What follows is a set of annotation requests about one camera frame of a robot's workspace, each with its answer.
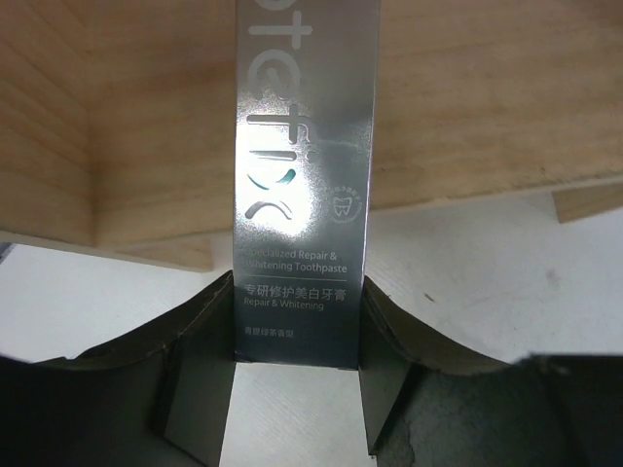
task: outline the toothpaste box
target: toothpaste box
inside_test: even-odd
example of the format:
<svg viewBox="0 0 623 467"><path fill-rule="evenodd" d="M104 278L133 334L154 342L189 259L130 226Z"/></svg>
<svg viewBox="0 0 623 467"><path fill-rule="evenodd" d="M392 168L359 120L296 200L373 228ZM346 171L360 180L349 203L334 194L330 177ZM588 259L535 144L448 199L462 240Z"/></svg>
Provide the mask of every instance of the toothpaste box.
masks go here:
<svg viewBox="0 0 623 467"><path fill-rule="evenodd" d="M378 0L238 0L239 361L358 362Z"/></svg>

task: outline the tooth logo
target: tooth logo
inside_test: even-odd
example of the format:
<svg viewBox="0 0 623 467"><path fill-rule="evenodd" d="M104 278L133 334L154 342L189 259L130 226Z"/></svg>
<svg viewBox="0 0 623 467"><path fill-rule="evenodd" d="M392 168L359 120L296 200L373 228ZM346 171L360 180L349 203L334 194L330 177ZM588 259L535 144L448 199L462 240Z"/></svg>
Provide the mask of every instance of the tooth logo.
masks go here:
<svg viewBox="0 0 623 467"><path fill-rule="evenodd" d="M363 199L351 187L335 187L331 191L331 220L336 224L354 221L363 209Z"/></svg>
<svg viewBox="0 0 623 467"><path fill-rule="evenodd" d="M347 217L352 208L352 198L333 198L333 210L338 217Z"/></svg>

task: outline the wood grain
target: wood grain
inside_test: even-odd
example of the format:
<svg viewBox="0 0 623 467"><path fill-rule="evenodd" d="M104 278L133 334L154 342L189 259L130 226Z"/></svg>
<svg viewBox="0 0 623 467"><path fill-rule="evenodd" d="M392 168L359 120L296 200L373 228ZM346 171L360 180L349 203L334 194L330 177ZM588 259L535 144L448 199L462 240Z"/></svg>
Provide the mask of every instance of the wood grain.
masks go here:
<svg viewBox="0 0 623 467"><path fill-rule="evenodd" d="M620 2L382 5L373 209L623 174ZM97 7L98 244L230 229L234 2Z"/></svg>
<svg viewBox="0 0 623 467"><path fill-rule="evenodd" d="M0 242L19 243L22 245L48 248L67 253L89 255L110 260L128 261L143 265L159 266L162 268L183 269L193 272L207 272L212 270L212 256L209 248L209 238L179 238L169 240L135 250L111 251L91 246L82 246L76 243L39 238L34 235L0 231Z"/></svg>
<svg viewBox="0 0 623 467"><path fill-rule="evenodd" d="M561 224L623 207L623 184L563 190L554 193Z"/></svg>
<svg viewBox="0 0 623 467"><path fill-rule="evenodd" d="M114 253L151 261L158 266L199 272L212 270L213 266L210 240L206 236L178 238L128 250L117 250Z"/></svg>
<svg viewBox="0 0 623 467"><path fill-rule="evenodd" d="M373 209L623 177L621 2L382 9ZM229 230L235 36L231 0L2 2L0 229L104 249Z"/></svg>
<svg viewBox="0 0 623 467"><path fill-rule="evenodd" d="M86 31L65 13L0 6L0 229L90 245Z"/></svg>

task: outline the brand logo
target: brand logo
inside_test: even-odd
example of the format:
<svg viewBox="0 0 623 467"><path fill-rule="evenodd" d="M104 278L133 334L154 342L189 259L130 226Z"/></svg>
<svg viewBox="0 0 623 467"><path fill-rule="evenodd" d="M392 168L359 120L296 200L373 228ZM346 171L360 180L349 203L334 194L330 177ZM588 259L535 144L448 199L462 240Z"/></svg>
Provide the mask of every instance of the brand logo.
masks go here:
<svg viewBox="0 0 623 467"><path fill-rule="evenodd" d="M297 0L255 0L255 3L264 10L280 12L290 8L296 1ZM312 35L313 28L304 24L303 14L301 11L295 10L292 13L291 24L254 24L248 28L247 32L251 36L288 36L291 38L290 44L292 50L298 51L302 47L303 38ZM273 67L265 68L266 77L268 77L268 81L271 84L269 90L279 99L290 100L293 103L288 107L288 113L285 115L249 115L246 118L246 122L249 125L259 126L287 126L290 145L299 144L299 130L302 128L305 134L305 141L308 143L315 143L318 140L315 124L312 122L312 119L300 114L299 105L296 103L299 87L301 85L301 69L294 56L286 51L277 49L268 49L258 54L251 61L246 74L249 92L257 100L265 98L265 93L269 90L262 89L260 73L263 69L262 67L268 62L278 62L281 65L279 68L282 72L285 70L288 75L280 75L279 71ZM275 178L275 182L271 183L259 182L256 175L247 173L250 181L258 189L269 192L272 188L282 188L288 186L296 177L296 171L288 165L298 159L298 154L295 151L251 151L250 154L258 158L258 160L283 162L284 165L283 172L278 174ZM245 217L247 219L253 219L255 214L265 207L274 207L281 212L285 219L292 219L292 210L290 207L283 202L283 200L275 198L258 200L247 209Z"/></svg>
<svg viewBox="0 0 623 467"><path fill-rule="evenodd" d="M331 200L331 220L337 224L354 221L363 208L361 196L351 187L335 187L331 192Z"/></svg>

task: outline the wooden board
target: wooden board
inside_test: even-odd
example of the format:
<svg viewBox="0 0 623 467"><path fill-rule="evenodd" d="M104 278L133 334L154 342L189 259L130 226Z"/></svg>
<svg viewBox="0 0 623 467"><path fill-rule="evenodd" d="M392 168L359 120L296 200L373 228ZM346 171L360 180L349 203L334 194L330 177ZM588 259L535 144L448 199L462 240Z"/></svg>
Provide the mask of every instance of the wooden board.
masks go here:
<svg viewBox="0 0 623 467"><path fill-rule="evenodd" d="M623 184L554 193L558 220L576 221L623 207Z"/></svg>
<svg viewBox="0 0 623 467"><path fill-rule="evenodd" d="M619 0L382 9L373 209L623 177ZM235 2L3 2L0 78L0 229L126 251L231 228Z"/></svg>
<svg viewBox="0 0 623 467"><path fill-rule="evenodd" d="M158 266L167 266L199 272L212 270L212 252L207 236L177 238L152 245L117 250L118 253L130 258L139 258L153 262Z"/></svg>
<svg viewBox="0 0 623 467"><path fill-rule="evenodd" d="M130 249L128 251L111 251L47 238L38 238L33 235L0 231L0 243L18 243L67 253L193 272L206 272L212 270L213 267L210 242L207 237L178 238L177 240L165 241L150 246L135 247L133 250Z"/></svg>
<svg viewBox="0 0 623 467"><path fill-rule="evenodd" d="M230 229L235 2L95 5L98 244ZM372 208L623 174L621 5L384 1Z"/></svg>
<svg viewBox="0 0 623 467"><path fill-rule="evenodd" d="M94 234L87 35L62 4L50 7L0 6L0 229L86 245Z"/></svg>

